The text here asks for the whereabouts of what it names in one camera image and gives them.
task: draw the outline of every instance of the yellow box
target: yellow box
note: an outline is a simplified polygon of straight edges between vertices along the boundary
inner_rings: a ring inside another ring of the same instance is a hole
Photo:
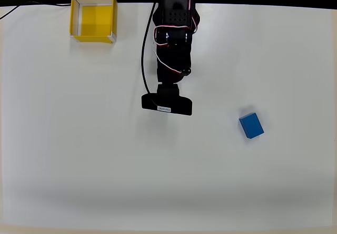
[[[117,7],[117,0],[72,0],[70,37],[80,42],[116,42]]]

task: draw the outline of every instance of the white table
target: white table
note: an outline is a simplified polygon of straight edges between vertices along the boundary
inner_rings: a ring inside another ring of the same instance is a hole
[[[141,108],[150,9],[119,4],[114,45],[71,40],[69,8],[25,6],[0,21],[3,223],[333,225],[332,11],[197,5],[192,73],[179,83],[188,117]],[[145,68],[156,91],[150,34]],[[253,140],[239,124],[250,112],[265,131]]]

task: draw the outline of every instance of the sticker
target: sticker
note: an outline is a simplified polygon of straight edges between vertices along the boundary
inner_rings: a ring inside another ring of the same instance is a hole
[[[171,112],[171,108],[157,106],[157,110],[163,111],[163,112]]]

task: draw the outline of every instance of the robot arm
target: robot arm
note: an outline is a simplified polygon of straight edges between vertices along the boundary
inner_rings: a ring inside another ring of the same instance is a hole
[[[179,95],[176,83],[191,73],[191,44],[200,17],[193,0],[160,0],[153,14],[157,56],[157,93],[142,97],[144,109],[192,114],[192,101]]]

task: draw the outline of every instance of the black cable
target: black cable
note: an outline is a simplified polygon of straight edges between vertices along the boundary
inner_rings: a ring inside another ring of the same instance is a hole
[[[33,3],[33,5],[71,6],[71,4],[45,4],[45,3],[28,1],[24,4],[20,4],[20,5],[15,6],[13,9],[11,9],[9,12],[7,12],[5,15],[0,17],[0,20],[3,19],[4,17],[6,17],[8,14],[10,14],[12,11],[18,9],[20,6],[28,5],[28,4],[31,4],[31,3]]]
[[[150,17],[148,18],[147,27],[146,27],[146,31],[145,31],[145,35],[144,35],[144,40],[143,40],[142,58],[141,58],[143,81],[144,81],[144,85],[145,85],[145,88],[146,88],[146,91],[147,91],[148,94],[150,94],[150,91],[148,89],[146,79],[145,79],[145,74],[144,74],[144,49],[145,49],[145,42],[146,42],[146,38],[147,38],[148,29],[150,27],[151,18],[152,18],[155,6],[156,6],[156,3],[153,3],[152,10],[151,10],[151,13],[150,13]]]

